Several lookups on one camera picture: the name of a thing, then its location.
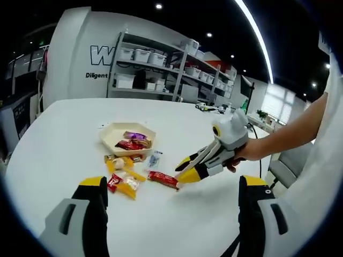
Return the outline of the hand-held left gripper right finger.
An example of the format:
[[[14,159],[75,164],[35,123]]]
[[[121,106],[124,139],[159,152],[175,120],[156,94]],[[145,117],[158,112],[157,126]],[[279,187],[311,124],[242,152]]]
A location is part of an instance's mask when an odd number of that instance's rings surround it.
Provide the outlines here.
[[[238,256],[293,256],[302,236],[295,211],[267,183],[243,175],[239,182]]]

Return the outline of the person's right hand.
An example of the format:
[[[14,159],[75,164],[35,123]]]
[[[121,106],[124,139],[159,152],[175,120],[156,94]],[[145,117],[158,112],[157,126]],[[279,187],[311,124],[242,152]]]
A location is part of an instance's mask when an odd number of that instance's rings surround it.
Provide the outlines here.
[[[226,168],[232,173],[235,173],[236,166],[241,161],[259,161],[271,155],[269,139],[269,136],[261,139],[249,139],[245,145],[235,151],[233,159],[226,163]]]

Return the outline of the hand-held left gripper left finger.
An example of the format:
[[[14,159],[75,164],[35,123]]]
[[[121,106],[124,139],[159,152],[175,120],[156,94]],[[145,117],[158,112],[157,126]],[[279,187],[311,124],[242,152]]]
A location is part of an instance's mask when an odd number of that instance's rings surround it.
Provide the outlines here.
[[[109,256],[107,179],[84,179],[46,217],[39,242],[52,256]]]

